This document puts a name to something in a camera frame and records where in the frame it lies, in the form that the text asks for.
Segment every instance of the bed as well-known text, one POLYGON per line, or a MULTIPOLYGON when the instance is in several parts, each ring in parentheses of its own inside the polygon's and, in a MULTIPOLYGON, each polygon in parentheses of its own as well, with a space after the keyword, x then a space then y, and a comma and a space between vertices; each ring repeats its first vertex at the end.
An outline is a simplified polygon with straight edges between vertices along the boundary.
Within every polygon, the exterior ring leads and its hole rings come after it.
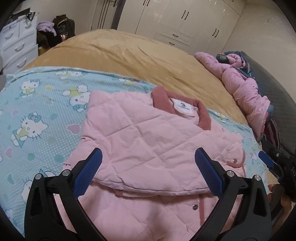
POLYGON ((20 233, 32 178, 37 172, 58 174, 80 139, 87 105, 71 101, 95 89, 149 93, 162 85, 201 100, 211 118, 241 134, 246 175, 259 174, 266 184, 258 143, 233 97, 201 63, 177 48, 120 31, 96 30, 50 49, 8 79, 0 95, 0 120, 5 122, 0 127, 0 205, 20 233), (26 120, 40 125, 34 143, 21 139, 26 120), (51 134, 43 132, 49 126, 51 134))

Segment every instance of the purple cloth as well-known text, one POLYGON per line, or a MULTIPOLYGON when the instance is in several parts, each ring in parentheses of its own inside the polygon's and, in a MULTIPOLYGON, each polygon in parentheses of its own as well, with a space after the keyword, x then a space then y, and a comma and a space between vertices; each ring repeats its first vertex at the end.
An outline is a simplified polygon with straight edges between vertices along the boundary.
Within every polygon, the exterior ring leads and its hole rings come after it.
POLYGON ((54 30, 54 23, 49 21, 40 22, 37 25, 37 30, 44 31, 44 32, 52 32, 54 36, 57 35, 56 31, 54 30))

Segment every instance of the yellow bedsheet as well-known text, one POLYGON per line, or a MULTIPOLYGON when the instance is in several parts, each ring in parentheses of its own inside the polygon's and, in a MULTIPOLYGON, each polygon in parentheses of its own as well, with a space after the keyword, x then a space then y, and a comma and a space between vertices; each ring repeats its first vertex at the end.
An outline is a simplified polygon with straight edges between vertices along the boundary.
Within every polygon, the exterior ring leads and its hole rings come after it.
POLYGON ((206 107, 247 124, 221 81, 193 56, 145 37, 116 30, 95 30, 57 45, 26 69, 37 66, 79 67, 142 79, 199 99, 206 107))

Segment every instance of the blue gripper pad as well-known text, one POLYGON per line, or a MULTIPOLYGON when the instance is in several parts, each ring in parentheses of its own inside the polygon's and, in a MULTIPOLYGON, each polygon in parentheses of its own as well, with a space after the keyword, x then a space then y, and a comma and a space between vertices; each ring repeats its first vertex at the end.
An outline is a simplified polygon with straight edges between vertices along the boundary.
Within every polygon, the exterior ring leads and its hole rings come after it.
POLYGON ((89 184, 102 163, 103 153, 100 149, 97 149, 93 155, 88 158, 88 162, 74 181, 73 194, 76 199, 85 194, 89 184))
POLYGON ((221 198, 223 196, 223 180, 211 164, 211 159, 201 148, 195 151, 195 163, 206 181, 211 193, 221 198))
POLYGON ((273 168, 274 167, 273 160, 264 151, 260 151, 258 156, 266 164, 266 166, 268 168, 273 168))

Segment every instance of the human hand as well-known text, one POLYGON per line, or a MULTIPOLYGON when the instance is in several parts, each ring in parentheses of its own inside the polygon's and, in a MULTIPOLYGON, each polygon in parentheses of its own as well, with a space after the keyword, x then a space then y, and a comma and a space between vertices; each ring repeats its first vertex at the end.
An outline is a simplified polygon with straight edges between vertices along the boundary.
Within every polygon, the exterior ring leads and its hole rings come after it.
MULTIPOLYGON (((274 184, 268 185, 268 189, 272 192, 274 188, 274 184)), ((272 193, 269 193, 267 195, 268 201, 271 202, 272 200, 272 193)), ((290 215, 292 211, 292 201, 291 198, 289 198, 286 194, 284 194, 281 198, 281 205, 284 208, 284 213, 282 216, 278 219, 276 224, 272 227, 272 234, 274 234, 278 229, 283 225, 283 223, 286 221, 288 216, 290 215)))

